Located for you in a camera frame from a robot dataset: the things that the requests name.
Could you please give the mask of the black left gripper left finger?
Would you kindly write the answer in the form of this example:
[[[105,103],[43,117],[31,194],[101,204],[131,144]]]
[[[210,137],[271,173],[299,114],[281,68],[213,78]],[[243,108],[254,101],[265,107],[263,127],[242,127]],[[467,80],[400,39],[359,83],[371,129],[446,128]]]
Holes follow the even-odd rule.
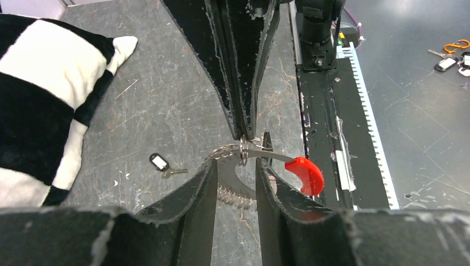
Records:
[[[209,265],[217,162],[133,214],[118,206],[1,209],[2,265]]]

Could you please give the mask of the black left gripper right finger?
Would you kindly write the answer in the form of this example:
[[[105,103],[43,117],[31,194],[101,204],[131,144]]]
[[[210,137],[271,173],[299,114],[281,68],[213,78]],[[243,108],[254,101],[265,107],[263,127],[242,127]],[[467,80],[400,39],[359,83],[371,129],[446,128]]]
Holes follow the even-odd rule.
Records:
[[[329,209],[256,160],[264,265],[468,265],[469,212]]]

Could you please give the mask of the black white checkered pillow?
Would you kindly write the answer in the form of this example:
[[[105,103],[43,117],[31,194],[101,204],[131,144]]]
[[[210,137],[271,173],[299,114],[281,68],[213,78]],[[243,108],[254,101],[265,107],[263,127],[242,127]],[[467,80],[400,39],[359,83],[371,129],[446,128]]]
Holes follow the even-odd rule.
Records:
[[[84,135],[137,43],[56,19],[1,15],[1,207],[67,198]]]

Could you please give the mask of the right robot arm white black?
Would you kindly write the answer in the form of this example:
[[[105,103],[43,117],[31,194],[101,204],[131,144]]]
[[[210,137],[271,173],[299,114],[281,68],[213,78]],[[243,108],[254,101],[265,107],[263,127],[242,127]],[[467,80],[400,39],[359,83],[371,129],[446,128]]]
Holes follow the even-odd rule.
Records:
[[[331,31],[344,1],[296,1],[306,71],[335,67]],[[280,21],[281,1],[164,1],[214,85],[235,140],[256,135],[258,91]]]

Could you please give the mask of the orange carabiner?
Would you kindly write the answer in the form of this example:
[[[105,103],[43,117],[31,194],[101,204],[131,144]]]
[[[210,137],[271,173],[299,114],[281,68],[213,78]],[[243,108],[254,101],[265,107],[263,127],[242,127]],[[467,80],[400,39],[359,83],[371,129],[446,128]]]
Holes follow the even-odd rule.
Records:
[[[456,42],[446,44],[446,45],[443,47],[443,50],[444,50],[447,54],[453,54],[453,53],[455,53],[455,52],[458,51],[458,50],[465,50],[465,49],[469,48],[469,46],[470,46],[469,40],[460,39],[460,40],[458,40],[458,41],[456,41]]]

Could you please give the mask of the metal key organizer red handle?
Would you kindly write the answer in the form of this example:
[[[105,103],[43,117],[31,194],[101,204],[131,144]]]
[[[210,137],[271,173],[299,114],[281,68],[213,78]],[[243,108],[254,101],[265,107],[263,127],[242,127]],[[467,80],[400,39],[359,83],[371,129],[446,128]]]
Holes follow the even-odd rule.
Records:
[[[217,161],[217,199],[239,209],[250,209],[256,202],[256,191],[243,183],[236,173],[236,166],[248,158],[269,158],[284,162],[284,168],[302,182],[301,193],[317,196],[324,189],[321,170],[305,157],[291,158],[266,150],[241,148],[237,144],[224,145],[213,150],[208,159]]]

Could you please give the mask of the spare keys with tags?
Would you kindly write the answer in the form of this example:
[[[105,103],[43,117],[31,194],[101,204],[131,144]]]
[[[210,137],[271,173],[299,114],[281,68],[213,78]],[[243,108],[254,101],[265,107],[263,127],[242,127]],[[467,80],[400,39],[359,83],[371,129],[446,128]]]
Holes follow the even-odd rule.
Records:
[[[442,58],[441,61],[434,65],[434,70],[444,73],[458,66],[458,72],[465,77],[469,77],[469,51],[463,52],[458,56],[440,53],[432,49],[428,49],[427,51]]]

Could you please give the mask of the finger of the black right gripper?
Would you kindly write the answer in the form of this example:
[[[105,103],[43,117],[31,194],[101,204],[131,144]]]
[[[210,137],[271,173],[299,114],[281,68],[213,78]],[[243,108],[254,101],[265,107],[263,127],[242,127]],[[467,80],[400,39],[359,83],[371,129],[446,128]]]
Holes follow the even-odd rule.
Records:
[[[163,1],[180,32],[212,82],[230,132],[235,140],[242,136],[236,119],[234,83],[229,67],[222,23],[218,17],[218,1]]]
[[[279,1],[221,2],[227,121],[235,140],[255,137],[258,91],[279,20]]]

